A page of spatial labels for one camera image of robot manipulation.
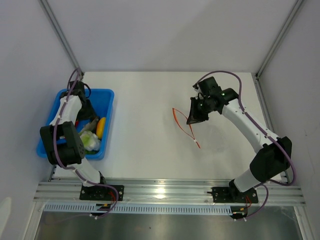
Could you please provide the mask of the yellow mango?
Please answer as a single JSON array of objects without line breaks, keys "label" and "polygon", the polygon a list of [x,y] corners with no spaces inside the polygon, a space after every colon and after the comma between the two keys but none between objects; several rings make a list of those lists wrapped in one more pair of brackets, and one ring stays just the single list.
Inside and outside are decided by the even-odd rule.
[{"label": "yellow mango", "polygon": [[102,139],[103,137],[105,124],[106,124],[106,117],[102,117],[97,123],[95,134],[97,135],[98,139]]}]

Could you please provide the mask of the clear zip top bag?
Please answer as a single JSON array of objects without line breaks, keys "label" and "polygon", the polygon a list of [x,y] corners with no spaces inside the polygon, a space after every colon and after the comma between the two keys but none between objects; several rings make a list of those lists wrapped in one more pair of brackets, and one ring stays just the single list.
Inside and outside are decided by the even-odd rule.
[{"label": "clear zip top bag", "polygon": [[187,116],[174,107],[172,115],[177,127],[192,139],[198,149],[214,153],[222,153],[226,149],[222,132],[215,125],[187,124]]}]

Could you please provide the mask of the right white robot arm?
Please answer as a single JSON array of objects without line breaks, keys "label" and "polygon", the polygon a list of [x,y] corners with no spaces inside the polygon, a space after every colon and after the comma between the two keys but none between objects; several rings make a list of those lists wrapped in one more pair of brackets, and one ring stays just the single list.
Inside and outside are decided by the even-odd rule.
[{"label": "right white robot arm", "polygon": [[279,137],[250,115],[243,105],[241,89],[222,89],[212,76],[202,78],[192,87],[197,94],[190,99],[187,125],[205,122],[210,113],[217,112],[234,124],[255,152],[248,170],[229,184],[228,196],[232,201],[241,201],[249,189],[272,181],[274,176],[292,167],[291,140]]}]

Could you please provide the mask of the green lettuce piece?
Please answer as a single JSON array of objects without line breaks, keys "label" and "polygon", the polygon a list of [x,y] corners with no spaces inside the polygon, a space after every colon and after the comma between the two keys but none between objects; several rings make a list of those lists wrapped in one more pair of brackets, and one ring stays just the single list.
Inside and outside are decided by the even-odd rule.
[{"label": "green lettuce piece", "polygon": [[95,155],[98,152],[99,152],[98,150],[85,150],[86,155]]}]

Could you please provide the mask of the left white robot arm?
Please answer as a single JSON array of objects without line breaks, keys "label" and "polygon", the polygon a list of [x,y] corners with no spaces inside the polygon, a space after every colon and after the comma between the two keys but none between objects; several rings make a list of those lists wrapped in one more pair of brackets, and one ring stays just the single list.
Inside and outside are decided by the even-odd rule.
[{"label": "left white robot arm", "polygon": [[48,161],[71,171],[84,187],[91,187],[97,200],[103,200],[109,188],[103,184],[102,174],[86,159],[85,144],[75,126],[77,120],[94,120],[98,116],[86,97],[86,86],[78,80],[71,81],[59,96],[55,117],[39,132]]}]

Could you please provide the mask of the white green cauliflower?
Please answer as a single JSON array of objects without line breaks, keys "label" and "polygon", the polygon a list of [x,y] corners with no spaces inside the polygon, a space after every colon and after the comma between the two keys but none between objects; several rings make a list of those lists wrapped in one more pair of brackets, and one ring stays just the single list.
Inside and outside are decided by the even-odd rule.
[{"label": "white green cauliflower", "polygon": [[84,131],[80,135],[80,139],[84,145],[85,150],[87,151],[99,151],[101,147],[101,141],[98,139],[98,136],[91,131]]}]

